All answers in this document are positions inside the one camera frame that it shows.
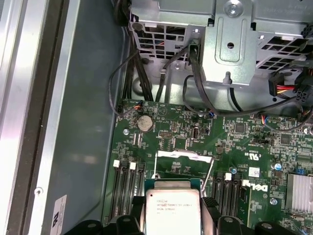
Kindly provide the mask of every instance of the mounting screw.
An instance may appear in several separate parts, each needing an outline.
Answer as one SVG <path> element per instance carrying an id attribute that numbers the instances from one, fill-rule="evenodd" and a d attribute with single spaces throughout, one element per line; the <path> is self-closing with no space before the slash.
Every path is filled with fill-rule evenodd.
<path id="1" fill-rule="evenodd" d="M 180 69 L 180 64 L 179 64 L 179 63 L 175 64 L 175 69 L 176 69 L 176 70 L 179 70 L 179 69 Z"/>
<path id="2" fill-rule="evenodd" d="M 271 205 L 277 205 L 277 204 L 278 204 L 278 201 L 277 201 L 276 198 L 271 198 L 270 201 L 269 201 L 269 203 L 270 203 Z"/>
<path id="3" fill-rule="evenodd" d="M 272 229 L 273 227 L 270 224 L 264 223 L 262 226 L 266 229 Z"/>
<path id="4" fill-rule="evenodd" d="M 129 135 L 129 130 L 128 130 L 128 129 L 124 129 L 124 130 L 123 130 L 123 134 L 124 134 L 125 136 Z"/>
<path id="5" fill-rule="evenodd" d="M 41 194 L 43 194 L 44 190 L 40 187 L 36 188 L 34 191 L 35 196 L 40 196 Z"/>
<path id="6" fill-rule="evenodd" d="M 229 14 L 234 16 L 236 15 L 236 13 L 237 13 L 237 5 L 232 4 L 229 8 Z"/>
<path id="7" fill-rule="evenodd" d="M 229 217 L 226 217 L 224 220 L 225 220 L 227 223 L 232 223 L 232 222 L 234 222 L 234 220 L 233 220 L 232 218 L 229 218 Z"/>

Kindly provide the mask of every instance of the label sticker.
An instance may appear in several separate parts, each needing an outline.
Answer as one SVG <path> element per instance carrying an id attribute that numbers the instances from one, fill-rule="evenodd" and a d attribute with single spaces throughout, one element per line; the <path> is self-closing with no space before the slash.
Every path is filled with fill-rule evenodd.
<path id="1" fill-rule="evenodd" d="M 257 167 L 249 167 L 249 176 L 250 177 L 260 177 L 260 169 Z"/>
<path id="2" fill-rule="evenodd" d="M 67 195 L 64 195 L 63 197 L 56 200 L 54 203 L 50 235 L 60 235 L 62 232 L 66 202 L 67 202 Z"/>

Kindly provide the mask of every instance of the motherboard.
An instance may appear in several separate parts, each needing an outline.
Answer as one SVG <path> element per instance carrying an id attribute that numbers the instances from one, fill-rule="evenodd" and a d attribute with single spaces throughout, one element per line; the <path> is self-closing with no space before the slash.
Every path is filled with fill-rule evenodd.
<path id="1" fill-rule="evenodd" d="M 124 100 L 120 110 L 137 104 Z M 116 118 L 104 223 L 130 213 L 133 196 L 144 195 L 145 179 L 196 178 L 222 215 L 236 216 L 250 228 L 273 221 L 296 234 L 313 234 L 310 124 L 271 131 L 258 115 L 226 118 L 202 111 L 144 101 Z M 297 120 L 271 116 L 268 125 L 289 129 Z"/>

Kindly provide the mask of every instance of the ram slot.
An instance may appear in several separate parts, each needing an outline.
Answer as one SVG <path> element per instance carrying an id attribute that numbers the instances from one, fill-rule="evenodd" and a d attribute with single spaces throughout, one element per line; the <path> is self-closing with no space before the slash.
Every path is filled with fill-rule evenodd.
<path id="1" fill-rule="evenodd" d="M 232 184 L 232 193 L 231 193 L 231 210 L 230 210 L 230 216 L 237 216 L 238 212 L 238 204 L 239 204 L 239 197 L 240 197 L 240 179 L 234 179 Z"/>
<path id="2" fill-rule="evenodd" d="M 112 207 L 110 213 L 110 220 L 118 215 L 119 199 L 120 199 L 120 186 L 121 186 L 121 168 L 115 168 L 115 178 L 112 193 Z"/>
<path id="3" fill-rule="evenodd" d="M 231 192 L 232 192 L 232 182 L 225 180 L 224 182 L 224 195 L 223 195 L 223 208 L 222 215 L 229 215 L 231 207 Z"/>
<path id="4" fill-rule="evenodd" d="M 213 183 L 212 197 L 217 201 L 218 209 L 222 212 L 223 204 L 223 193 L 224 193 L 224 178 L 222 173 L 218 173 Z"/>
<path id="5" fill-rule="evenodd" d="M 126 204 L 126 214 L 130 214 L 132 210 L 132 200 L 134 197 L 136 181 L 136 163 L 130 164 L 130 177 L 129 177 L 129 189 L 128 189 L 128 199 Z"/>
<path id="6" fill-rule="evenodd" d="M 121 196 L 119 201 L 119 208 L 118 208 L 118 215 L 125 215 L 126 214 L 126 197 L 127 197 L 127 190 L 129 185 L 129 169 L 128 169 L 128 162 L 122 162 L 122 180 L 121 180 Z"/>
<path id="7" fill-rule="evenodd" d="M 145 176 L 145 164 L 140 163 L 138 166 L 138 180 L 137 180 L 137 194 L 136 194 L 136 196 L 142 196 L 144 176 Z"/>

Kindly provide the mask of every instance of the screw hole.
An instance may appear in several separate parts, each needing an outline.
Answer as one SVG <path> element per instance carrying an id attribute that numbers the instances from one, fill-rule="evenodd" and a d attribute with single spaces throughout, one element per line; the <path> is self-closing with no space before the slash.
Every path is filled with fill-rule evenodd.
<path id="1" fill-rule="evenodd" d="M 228 43 L 228 44 L 227 44 L 227 47 L 228 47 L 229 49 L 233 49 L 234 46 L 235 46 L 235 45 L 234 45 L 233 43 Z"/>
<path id="2" fill-rule="evenodd" d="M 88 228 L 94 228 L 96 226 L 97 226 L 96 224 L 88 224 Z"/>

